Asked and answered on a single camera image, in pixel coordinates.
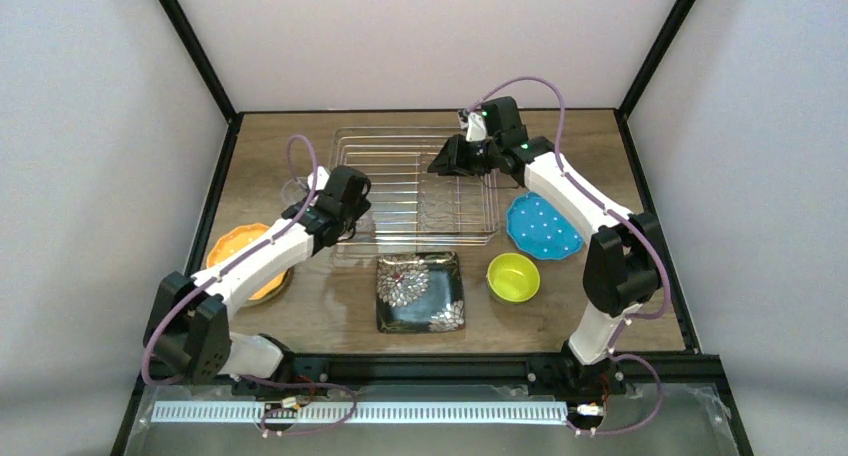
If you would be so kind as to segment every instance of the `transparent plastic sheet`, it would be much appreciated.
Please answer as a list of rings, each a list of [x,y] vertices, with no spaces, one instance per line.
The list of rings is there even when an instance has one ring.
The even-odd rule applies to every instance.
[[[297,180],[286,180],[283,187],[280,188],[280,198],[283,200],[283,206],[287,208],[292,204],[302,201],[308,192],[309,182],[306,176],[299,176]]]
[[[551,401],[528,397],[525,388],[493,386],[366,387],[362,401]],[[126,455],[278,455],[285,451],[332,455],[433,454],[583,454],[602,455],[737,455],[730,414],[711,385],[665,384],[664,404],[657,418],[631,434],[607,438],[575,438],[564,426],[509,424],[347,424],[302,437],[261,437],[253,424],[153,423],[156,401],[237,401],[230,388],[148,388],[142,397]],[[349,401],[331,391],[325,401]],[[653,384],[635,385],[627,395],[610,398],[609,415],[601,429],[639,421],[656,401]],[[314,429],[293,425],[289,431]]]

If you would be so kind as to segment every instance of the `blue plate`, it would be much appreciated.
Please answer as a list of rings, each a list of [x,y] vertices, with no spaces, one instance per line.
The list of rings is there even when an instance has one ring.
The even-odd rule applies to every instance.
[[[506,232],[518,249],[536,259],[565,259],[583,247],[574,226],[536,193],[515,198],[506,212]]]

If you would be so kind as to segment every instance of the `white cable tray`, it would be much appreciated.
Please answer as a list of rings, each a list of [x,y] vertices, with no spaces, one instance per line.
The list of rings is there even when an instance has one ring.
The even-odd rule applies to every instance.
[[[329,424],[341,419],[350,403],[315,402],[297,415],[281,414],[268,423]],[[266,411],[264,403],[239,401],[158,401],[154,423],[250,423]],[[564,425],[564,402],[364,402],[348,423],[364,424],[533,424]]]

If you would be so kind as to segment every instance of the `black metal frame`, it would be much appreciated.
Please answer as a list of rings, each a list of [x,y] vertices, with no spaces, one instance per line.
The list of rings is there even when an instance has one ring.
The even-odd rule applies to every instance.
[[[191,29],[188,19],[180,8],[178,1],[159,1],[162,3],[163,9],[185,44],[186,50],[195,62],[210,93],[221,109],[224,118],[229,123],[227,135],[221,149],[186,266],[186,272],[190,274],[200,269],[212,222],[226,181],[227,171],[238,140],[243,116],[245,114],[261,112],[237,112],[235,110],[218,80],[209,59],[206,57],[197,36]],[[642,205],[646,210],[654,214],[656,214],[656,208],[651,198],[645,174],[639,162],[627,119],[645,91],[663,55],[671,45],[674,36],[682,26],[686,15],[694,3],[695,0],[677,0],[675,2],[621,106],[613,110]],[[670,264],[668,269],[672,282],[672,303],[677,314],[686,350],[642,352],[636,354],[647,359],[656,368],[664,382],[707,383],[715,385],[722,402],[730,409],[733,415],[730,419],[730,426],[740,453],[745,455],[753,454],[742,421],[738,416],[738,409],[736,408],[721,361],[718,356],[700,354],[698,338],[695,334],[695,329],[673,264]],[[333,382],[352,387],[360,387],[365,384],[485,383],[499,385],[529,384],[532,389],[533,383],[528,381],[527,373],[531,371],[544,371],[544,369],[540,368],[544,368],[545,361],[554,362],[561,358],[562,355],[560,353],[456,355],[300,354],[297,358],[297,365],[299,371],[305,374],[312,374],[317,377],[318,372],[324,372],[329,375]],[[650,382],[652,380],[650,374],[641,365],[636,363],[623,361],[621,363],[621,369],[627,375],[629,381]],[[154,364],[151,368],[154,378],[166,376],[166,371],[167,369],[159,364]],[[545,378],[541,377],[537,380],[541,384]],[[121,429],[112,449],[112,454],[122,454],[126,447],[127,438],[143,390],[144,384],[139,378],[130,398]],[[546,391],[545,388],[538,388],[538,390]]]

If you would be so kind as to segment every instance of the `yellow bowl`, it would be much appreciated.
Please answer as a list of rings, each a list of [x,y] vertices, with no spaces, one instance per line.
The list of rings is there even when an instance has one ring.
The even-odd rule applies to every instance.
[[[529,258],[518,253],[504,253],[489,263],[486,281],[495,299],[507,303],[523,303],[539,290],[539,269]]]
[[[209,251],[209,255],[206,256],[206,267],[209,268],[215,266],[233,254],[239,252],[242,248],[262,236],[265,231],[268,231],[268,226],[262,223],[248,224],[233,228],[232,231],[221,236],[215,243],[215,246],[212,247],[212,250]],[[288,273],[288,271],[284,271],[279,276],[268,281],[268,284],[262,286],[259,291],[250,297],[248,304],[255,304],[263,301],[263,298],[280,288],[283,284],[283,280],[286,279],[286,273]]]

